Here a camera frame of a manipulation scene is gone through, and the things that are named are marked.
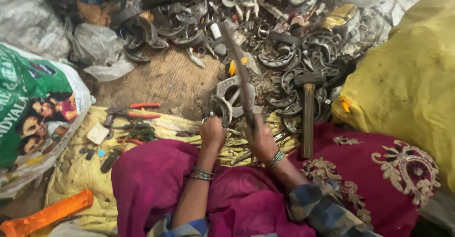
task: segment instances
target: red-handled pliers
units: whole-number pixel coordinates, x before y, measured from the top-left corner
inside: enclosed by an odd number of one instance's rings
[[[131,118],[145,118],[145,119],[154,119],[154,118],[160,118],[160,114],[137,114],[137,113],[129,113],[126,112],[125,110],[127,109],[140,109],[143,107],[160,107],[160,103],[140,103],[140,104],[132,104],[127,107],[114,107],[110,106],[106,112],[108,114],[115,114],[120,117],[131,117]]]
[[[125,139],[123,139],[123,138],[117,138],[117,142],[118,142],[118,143],[121,143],[121,142],[123,142],[124,140],[125,140]],[[142,141],[139,141],[139,140],[137,140],[137,139],[131,139],[131,138],[128,138],[125,142],[126,142],[126,143],[133,143],[133,144],[136,144],[136,145],[138,145],[138,146],[144,144],[144,142],[142,142]]]

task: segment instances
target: hammer head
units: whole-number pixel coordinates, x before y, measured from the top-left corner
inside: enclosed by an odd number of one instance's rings
[[[323,84],[326,80],[324,72],[315,73],[298,73],[294,76],[294,85],[296,87],[302,87],[306,83],[314,85]]]

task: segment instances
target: yellow cloth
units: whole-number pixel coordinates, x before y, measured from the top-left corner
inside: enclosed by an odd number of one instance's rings
[[[111,172],[102,174],[100,167],[107,155],[99,157],[97,153],[91,160],[86,160],[86,154],[79,154],[79,150],[83,147],[96,148],[87,138],[86,134],[90,128],[97,122],[103,123],[107,113],[106,108],[92,106],[87,113],[83,123],[74,134],[68,144],[68,147],[63,151],[59,162],[52,174],[49,186],[46,193],[46,205],[55,204],[62,199],[75,195],[85,188],[90,189],[94,195],[93,206],[78,215],[79,223],[84,230],[111,234],[117,224],[117,205],[114,195],[112,194]],[[114,126],[129,124],[124,118],[117,118],[114,121]],[[192,137],[177,137],[178,131],[198,132],[200,122],[194,122],[187,119],[161,114],[161,118],[152,119],[150,125],[155,128],[155,135],[159,139],[174,139],[187,142],[193,145],[201,144],[201,136]],[[274,135],[282,130],[281,118],[272,113],[267,118],[266,125],[269,126]],[[104,141],[100,149],[106,153],[117,147],[115,137],[124,135],[122,130],[114,130],[114,138]],[[285,152],[291,151],[300,143],[296,139],[296,135],[288,136],[278,143]],[[230,166],[230,162],[235,157],[239,157],[246,152],[247,140],[243,132],[238,132],[230,129],[228,132],[225,146],[219,155],[219,162],[222,165]],[[136,145],[125,144],[125,149],[129,150]],[[238,163],[236,166],[250,164],[251,159],[247,159]]]
[[[332,113],[429,152],[455,192],[455,0],[421,0],[370,49]],[[350,107],[349,113],[344,107]]]

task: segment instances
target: orange handle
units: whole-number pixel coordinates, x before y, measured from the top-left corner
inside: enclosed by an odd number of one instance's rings
[[[92,204],[92,192],[88,189],[83,190],[79,194],[49,206],[31,216],[5,221],[0,226],[0,229],[8,237],[27,237],[36,230],[55,221],[91,207]]]
[[[128,113],[128,116],[141,117],[141,118],[145,118],[145,119],[154,119],[154,118],[160,118],[161,114],[133,114],[133,113]]]
[[[118,142],[118,143],[121,143],[121,142],[123,142],[124,140],[125,140],[125,139],[118,138],[118,139],[117,139],[117,142]],[[139,140],[137,140],[137,139],[127,139],[125,142],[134,143],[134,144],[136,144],[136,145],[138,145],[138,146],[144,144],[144,142],[139,141]]]
[[[132,104],[130,108],[142,108],[142,107],[160,107],[160,103],[141,103],[141,104]]]

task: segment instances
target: hammer handle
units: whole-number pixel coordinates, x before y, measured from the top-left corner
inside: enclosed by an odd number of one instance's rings
[[[314,84],[306,83],[304,94],[304,141],[301,157],[311,159],[313,157]]]

